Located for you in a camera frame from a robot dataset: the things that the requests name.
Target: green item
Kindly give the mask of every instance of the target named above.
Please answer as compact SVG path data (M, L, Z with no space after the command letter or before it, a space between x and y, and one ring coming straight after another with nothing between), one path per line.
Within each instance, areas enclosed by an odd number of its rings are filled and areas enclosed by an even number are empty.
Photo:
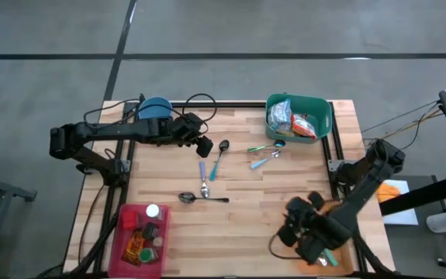
M333 254L328 249L324 250L324 254L326 255L326 258L330 261L331 265L334 267L338 266L337 260L335 260Z
M150 263L157 259L157 253L152 248L143 248L139 258L142 263Z
M303 136L283 136L276 133L268 124L268 110L287 98L291 101L292 113L307 114L307 121L316 131L316 139ZM325 137L332 128L330 104L322 99L309 96L291 95L287 93L273 94L266 101L266 136L274 140L284 140L296 143L315 143Z

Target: white bottle cap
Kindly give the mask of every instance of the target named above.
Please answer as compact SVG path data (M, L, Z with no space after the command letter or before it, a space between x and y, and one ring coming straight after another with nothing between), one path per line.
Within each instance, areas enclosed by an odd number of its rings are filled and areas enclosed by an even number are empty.
M159 216L159 207L157 205L147 206L147 216L151 218L157 218Z

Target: green plastic bin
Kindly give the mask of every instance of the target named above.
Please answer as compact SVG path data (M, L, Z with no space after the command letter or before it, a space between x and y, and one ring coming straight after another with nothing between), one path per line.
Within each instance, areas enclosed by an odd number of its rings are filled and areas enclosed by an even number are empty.
M276 133L268 125L268 110L274 104L282 102L287 98L289 98L291 101L290 107L292 108L292 113L306 113L309 116L307 121L309 121L316 130L316 140L303 136L283 136ZM331 106L322 98L281 93L269 96L268 100L266 101L266 136L268 136L270 139L296 143L315 143L317 140L320 140L331 132L331 121Z

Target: butcher block tabletop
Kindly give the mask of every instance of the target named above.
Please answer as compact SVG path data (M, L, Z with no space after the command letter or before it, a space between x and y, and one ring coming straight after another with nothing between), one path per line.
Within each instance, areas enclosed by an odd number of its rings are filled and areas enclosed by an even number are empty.
M334 111L346 160L358 160L365 154L357 116L352 100L335 100ZM104 102L103 106L117 102ZM211 108L190 108L201 119L212 115ZM123 113L123 104L100 115L100 123L115 122ZM339 265L308 266L303 260L281 260L268 251L268 243L283 225L285 205L290 198L306 198L318 191L331 198L323 147L314 144L286 143L278 158L273 158L256 169L250 165L268 157L272 149L248 153L247 148L272 144L264 134L264 108L218 108L216 116L208 121L206 136L214 142L207 158L195 152L196 147L135 145L131 164L130 186L126 203L168 205L171 209L165 277L219 277L219 276L304 276L341 275L358 270L351 241L333 251ZM222 140L230 141L230 148L221 157L214 181L209 174ZM334 152L330 135L331 153ZM129 142L124 144L123 154ZM104 149L116 149L116 141L93 144L96 153L106 157ZM229 203L196 200L183 204L178 194L190 191L199 196L202 185L199 161L206 165L206 183L211 198L229 198ZM93 199L102 186L100 174L87 175L82 187L64 271L78 265L78 247L85 220ZM115 195L119 198L119 189ZM97 240L102 223L107 187L99 195L84 235L81 257L86 255ZM375 255L390 269L394 269L392 254L376 197L358 214L362 237ZM114 233L105 246L102 269L107 270ZM277 254L296 256L279 238L271 247Z

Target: red plastic bin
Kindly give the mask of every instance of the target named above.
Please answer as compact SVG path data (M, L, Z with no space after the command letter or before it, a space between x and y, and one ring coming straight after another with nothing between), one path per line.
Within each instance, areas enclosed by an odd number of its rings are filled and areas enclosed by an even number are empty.
M116 233L114 234L114 241L112 242L111 259L109 262L109 277L128 277L128 278L160 278L164 270L164 260L166 257L168 247L168 229L169 229L169 207L166 205L158 205L164 211L164 220L160 221L147 217L145 210L148 205L123 205L119 210L119 226L116 226ZM157 236L162 236L164 239L162 248L156 248L159 260L155 263L143 263L139 267L121 260L123 251L126 249L128 240L133 231L123 229L121 222L123 220L123 212L134 210L140 213L140 223L145 226L148 222L152 222L159 226ZM145 246L154 247L152 242L146 242Z

